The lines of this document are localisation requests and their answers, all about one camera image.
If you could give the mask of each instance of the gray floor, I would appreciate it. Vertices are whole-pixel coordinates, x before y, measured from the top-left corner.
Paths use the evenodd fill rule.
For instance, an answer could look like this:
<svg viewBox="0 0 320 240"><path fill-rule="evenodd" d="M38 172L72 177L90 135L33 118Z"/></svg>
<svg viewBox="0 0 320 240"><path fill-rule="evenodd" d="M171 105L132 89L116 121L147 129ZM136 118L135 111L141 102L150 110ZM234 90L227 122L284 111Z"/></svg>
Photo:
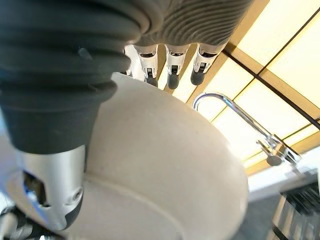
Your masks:
<svg viewBox="0 0 320 240"><path fill-rule="evenodd" d="M232 240L265 240L280 196L249 204L244 221Z"/></svg>

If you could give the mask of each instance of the black rubber fingertip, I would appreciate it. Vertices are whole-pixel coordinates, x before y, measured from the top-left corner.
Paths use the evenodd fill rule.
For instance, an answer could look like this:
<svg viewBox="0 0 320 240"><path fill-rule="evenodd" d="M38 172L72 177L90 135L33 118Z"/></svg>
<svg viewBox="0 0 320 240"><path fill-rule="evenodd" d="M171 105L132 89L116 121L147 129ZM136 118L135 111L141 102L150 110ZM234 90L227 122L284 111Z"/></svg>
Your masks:
<svg viewBox="0 0 320 240"><path fill-rule="evenodd" d="M167 84L170 89L176 89L179 85L179 75L168 73Z"/></svg>
<svg viewBox="0 0 320 240"><path fill-rule="evenodd" d="M146 83L151 84L155 87L158 87L158 81L157 79L153 78L153 77L148 77L144 79Z"/></svg>
<svg viewBox="0 0 320 240"><path fill-rule="evenodd" d="M204 82L205 75L206 74L203 72L195 72L193 70L191 74L191 83L196 86L202 84Z"/></svg>

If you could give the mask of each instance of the glass pane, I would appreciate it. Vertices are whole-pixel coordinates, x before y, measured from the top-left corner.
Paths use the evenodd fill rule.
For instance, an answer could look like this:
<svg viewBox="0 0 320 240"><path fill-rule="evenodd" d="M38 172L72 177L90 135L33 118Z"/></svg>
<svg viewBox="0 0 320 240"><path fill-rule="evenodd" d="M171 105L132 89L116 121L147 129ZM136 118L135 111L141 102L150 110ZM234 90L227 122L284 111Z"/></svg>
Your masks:
<svg viewBox="0 0 320 240"><path fill-rule="evenodd" d="M309 124L308 120L256 79L235 102L271 134L280 138Z"/></svg>
<svg viewBox="0 0 320 240"><path fill-rule="evenodd" d="M315 134L318 131L319 131L318 128L316 128L314 125L310 125L310 126L306 127L305 129L286 138L283 141L286 144L288 144L289 146L292 146L292 145L302 141L303 139L306 139L307 137L311 136L312 134Z"/></svg>
<svg viewBox="0 0 320 240"><path fill-rule="evenodd" d="M234 154L242 161L260 152L256 141L262 139L261 135L233 110L227 108L212 124L228 139Z"/></svg>
<svg viewBox="0 0 320 240"><path fill-rule="evenodd" d="M319 37L320 13L268 66L271 72L318 108L320 108Z"/></svg>
<svg viewBox="0 0 320 240"><path fill-rule="evenodd" d="M233 99L253 79L246 70L228 58L205 88L204 92L218 92ZM211 121L226 105L213 97L207 97L199 104L198 111Z"/></svg>
<svg viewBox="0 0 320 240"><path fill-rule="evenodd" d="M174 90L173 96L182 102L186 103L190 95L194 92L197 86L193 85L190 81L191 73L194 69L195 55L193 55L189 65L186 67L182 75L178 87Z"/></svg>
<svg viewBox="0 0 320 240"><path fill-rule="evenodd" d="M237 47L265 66L318 8L318 0L270 0Z"/></svg>

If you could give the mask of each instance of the faucet handle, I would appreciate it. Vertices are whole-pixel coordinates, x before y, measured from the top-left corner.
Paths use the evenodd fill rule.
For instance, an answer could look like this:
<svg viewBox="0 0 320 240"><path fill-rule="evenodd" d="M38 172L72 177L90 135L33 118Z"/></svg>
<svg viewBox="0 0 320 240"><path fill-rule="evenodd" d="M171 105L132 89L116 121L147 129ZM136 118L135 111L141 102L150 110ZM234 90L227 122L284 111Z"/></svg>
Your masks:
<svg viewBox="0 0 320 240"><path fill-rule="evenodd" d="M283 162L282 155L278 153L274 153L274 151L270 151L260 140L256 142L257 144L260 145L262 151L267 155L266 162L270 166L279 166Z"/></svg>
<svg viewBox="0 0 320 240"><path fill-rule="evenodd" d="M270 139L273 139L274 141L272 142L276 144L270 144L269 141L266 141L268 145L268 147L266 147L260 140L256 142L267 155L266 162L270 166L278 166L283 162L289 162L295 166L300 161L300 155L285 144L279 137L272 135Z"/></svg>

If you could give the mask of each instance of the chrome faucet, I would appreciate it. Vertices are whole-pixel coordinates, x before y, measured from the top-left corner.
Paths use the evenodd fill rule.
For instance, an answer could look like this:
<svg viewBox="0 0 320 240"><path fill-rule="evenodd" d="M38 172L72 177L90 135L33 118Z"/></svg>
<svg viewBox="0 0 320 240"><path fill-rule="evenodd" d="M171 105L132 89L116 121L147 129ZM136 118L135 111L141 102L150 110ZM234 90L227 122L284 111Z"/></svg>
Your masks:
<svg viewBox="0 0 320 240"><path fill-rule="evenodd" d="M193 109L198 111L200 101L207 97L213 97L223 101L236 114L245 120L247 124L249 124L263 136L263 142L261 140L257 140L256 143L260 145L261 149L267 155L266 161L270 166L278 166L283 162L289 162L291 165L296 166L296 164L300 161L301 157L297 152L285 144L277 135L271 134L234 101L221 93L205 92L200 94L193 102Z"/></svg>

